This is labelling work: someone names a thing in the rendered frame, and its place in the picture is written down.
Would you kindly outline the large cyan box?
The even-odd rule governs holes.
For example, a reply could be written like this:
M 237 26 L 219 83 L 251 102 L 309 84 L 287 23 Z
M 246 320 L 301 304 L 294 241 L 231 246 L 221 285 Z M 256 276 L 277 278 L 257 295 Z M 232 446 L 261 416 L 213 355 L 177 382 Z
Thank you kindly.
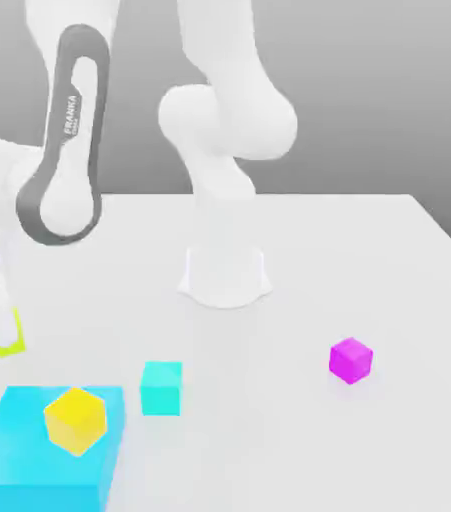
M 76 457 L 53 444 L 45 407 L 66 386 L 9 386 L 0 399 L 0 512 L 106 512 L 125 424 L 123 389 L 87 386 L 104 400 L 107 432 Z

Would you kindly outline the small lime cube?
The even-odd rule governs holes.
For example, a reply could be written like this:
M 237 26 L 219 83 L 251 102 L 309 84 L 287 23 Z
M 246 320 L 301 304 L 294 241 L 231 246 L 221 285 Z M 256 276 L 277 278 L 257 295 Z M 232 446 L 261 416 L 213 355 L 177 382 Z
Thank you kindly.
M 26 345 L 24 341 L 24 334 L 21 324 L 20 315 L 18 309 L 16 307 L 12 308 L 14 322 L 17 330 L 17 338 L 16 341 L 9 346 L 2 347 L 0 346 L 0 358 L 15 355 L 22 353 L 26 350 Z

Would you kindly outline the small turquoise cube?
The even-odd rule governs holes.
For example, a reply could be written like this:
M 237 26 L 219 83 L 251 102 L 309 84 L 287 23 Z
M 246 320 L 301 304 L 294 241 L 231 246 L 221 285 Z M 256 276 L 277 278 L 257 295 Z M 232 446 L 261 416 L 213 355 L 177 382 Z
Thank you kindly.
M 179 416 L 182 400 L 182 363 L 147 361 L 141 382 L 141 410 L 144 416 Z

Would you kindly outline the small magenta cube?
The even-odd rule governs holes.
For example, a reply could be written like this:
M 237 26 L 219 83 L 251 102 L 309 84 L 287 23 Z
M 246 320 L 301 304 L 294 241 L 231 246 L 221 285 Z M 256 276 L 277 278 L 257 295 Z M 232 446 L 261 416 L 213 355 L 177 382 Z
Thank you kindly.
M 359 340 L 350 337 L 330 349 L 329 370 L 348 385 L 352 385 L 371 371 L 374 352 Z

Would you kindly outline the small yellow cube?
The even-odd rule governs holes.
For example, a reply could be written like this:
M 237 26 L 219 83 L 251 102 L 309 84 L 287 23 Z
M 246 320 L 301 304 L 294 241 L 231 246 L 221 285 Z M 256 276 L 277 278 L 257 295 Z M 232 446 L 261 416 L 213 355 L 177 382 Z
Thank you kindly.
M 105 401 L 82 388 L 70 388 L 43 413 L 49 440 L 76 457 L 107 432 Z

